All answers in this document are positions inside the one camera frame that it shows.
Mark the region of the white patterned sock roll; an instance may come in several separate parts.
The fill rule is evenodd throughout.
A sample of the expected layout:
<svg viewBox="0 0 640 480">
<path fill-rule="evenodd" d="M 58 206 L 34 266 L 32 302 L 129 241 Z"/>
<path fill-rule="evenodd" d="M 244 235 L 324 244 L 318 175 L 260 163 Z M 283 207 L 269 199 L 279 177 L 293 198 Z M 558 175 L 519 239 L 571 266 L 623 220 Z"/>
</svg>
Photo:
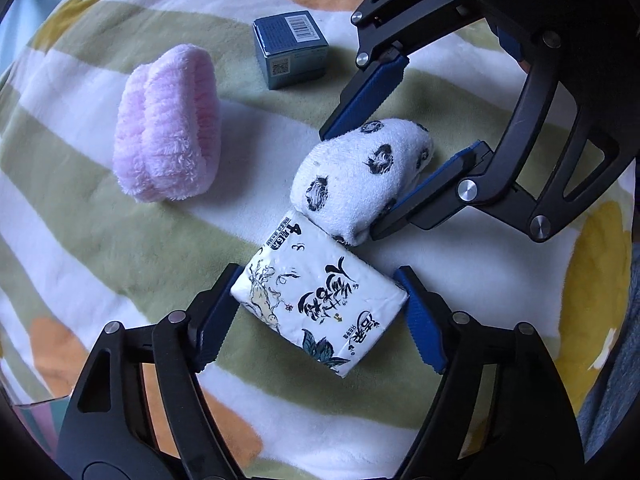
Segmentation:
<svg viewBox="0 0 640 480">
<path fill-rule="evenodd" d="M 298 167 L 290 201 L 329 236 L 358 246 L 433 155 L 427 128 L 399 118 L 371 120 L 317 144 Z"/>
</svg>

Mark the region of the cardboard box with pink lining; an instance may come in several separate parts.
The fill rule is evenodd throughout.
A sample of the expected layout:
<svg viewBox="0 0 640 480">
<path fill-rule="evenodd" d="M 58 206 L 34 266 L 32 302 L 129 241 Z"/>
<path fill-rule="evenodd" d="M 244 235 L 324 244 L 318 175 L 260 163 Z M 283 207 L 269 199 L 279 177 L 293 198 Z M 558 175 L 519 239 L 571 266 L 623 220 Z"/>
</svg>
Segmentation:
<svg viewBox="0 0 640 480">
<path fill-rule="evenodd" d="M 70 398 L 62 396 L 32 404 L 14 404 L 12 410 L 28 433 L 42 447 L 47 456 L 55 458 L 58 440 Z"/>
</svg>

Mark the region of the white tissue pack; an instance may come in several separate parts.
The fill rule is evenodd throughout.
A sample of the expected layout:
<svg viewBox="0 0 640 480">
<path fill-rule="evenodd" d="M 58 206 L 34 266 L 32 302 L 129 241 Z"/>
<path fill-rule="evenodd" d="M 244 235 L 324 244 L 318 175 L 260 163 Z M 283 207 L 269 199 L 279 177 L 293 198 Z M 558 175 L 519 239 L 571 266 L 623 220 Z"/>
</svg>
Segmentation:
<svg viewBox="0 0 640 480">
<path fill-rule="evenodd" d="M 372 349 L 409 298 L 295 210 L 284 215 L 230 292 L 340 377 Z"/>
</svg>

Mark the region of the striped floral blanket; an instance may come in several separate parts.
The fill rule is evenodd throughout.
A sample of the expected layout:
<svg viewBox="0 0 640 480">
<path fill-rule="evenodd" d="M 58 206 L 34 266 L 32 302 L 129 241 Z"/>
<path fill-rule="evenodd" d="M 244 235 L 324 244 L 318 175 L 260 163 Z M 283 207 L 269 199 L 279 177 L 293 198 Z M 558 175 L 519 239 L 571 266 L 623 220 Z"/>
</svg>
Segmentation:
<svg viewBox="0 0 640 480">
<path fill-rule="evenodd" d="M 62 0 L 1 77 L 1 379 L 19 401 L 69 394 L 103 326 L 183 309 L 247 263 L 288 209 L 296 169 L 354 72 L 361 0 Z M 269 90 L 256 18 L 307 10 L 329 44 L 318 79 Z M 215 66 L 222 154 L 209 192 L 139 203 L 113 174 L 120 96 L 178 44 Z M 474 209 L 362 245 L 382 273 L 408 264 L 478 322 L 532 323 L 580 408 L 612 350 L 631 276 L 632 168 L 536 244 Z M 200 377 L 240 466 L 283 479 L 388 477 L 438 376 L 397 320 L 345 377 L 240 312 Z"/>
</svg>

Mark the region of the pink fluffy headband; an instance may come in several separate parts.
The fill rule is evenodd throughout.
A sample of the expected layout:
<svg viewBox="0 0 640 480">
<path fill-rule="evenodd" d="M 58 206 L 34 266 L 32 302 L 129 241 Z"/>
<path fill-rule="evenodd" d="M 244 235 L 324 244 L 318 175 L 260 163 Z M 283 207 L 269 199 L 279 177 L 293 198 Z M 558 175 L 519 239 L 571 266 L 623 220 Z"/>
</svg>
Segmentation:
<svg viewBox="0 0 640 480">
<path fill-rule="evenodd" d="M 209 53 L 178 44 L 128 77 L 120 99 L 113 171 L 141 203 L 187 200 L 212 186 L 221 111 Z"/>
</svg>

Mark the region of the small blue box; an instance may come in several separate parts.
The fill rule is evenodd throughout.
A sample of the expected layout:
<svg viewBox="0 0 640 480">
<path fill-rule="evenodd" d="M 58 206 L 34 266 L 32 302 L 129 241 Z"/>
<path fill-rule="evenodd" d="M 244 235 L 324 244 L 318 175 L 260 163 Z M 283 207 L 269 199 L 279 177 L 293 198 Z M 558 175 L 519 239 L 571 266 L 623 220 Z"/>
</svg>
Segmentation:
<svg viewBox="0 0 640 480">
<path fill-rule="evenodd" d="M 307 10 L 256 18 L 252 29 L 257 62 L 269 90 L 326 73 L 329 44 Z"/>
</svg>

